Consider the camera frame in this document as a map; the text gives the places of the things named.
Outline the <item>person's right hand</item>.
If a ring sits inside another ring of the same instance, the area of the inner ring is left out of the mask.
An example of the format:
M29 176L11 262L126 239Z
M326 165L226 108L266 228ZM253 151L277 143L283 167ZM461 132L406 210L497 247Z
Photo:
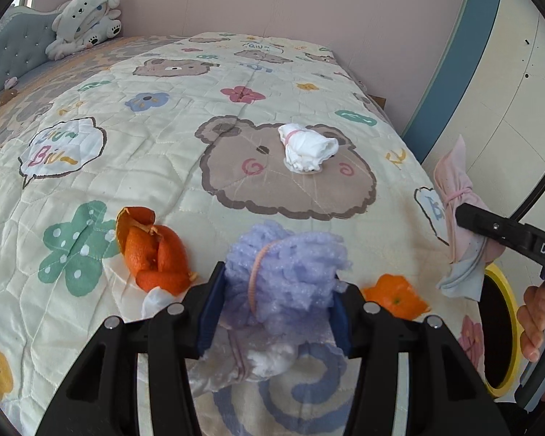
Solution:
M523 356L535 363L541 357L540 347L545 340L545 283L529 286L524 293L524 304L517 311L517 320L523 332L520 347Z

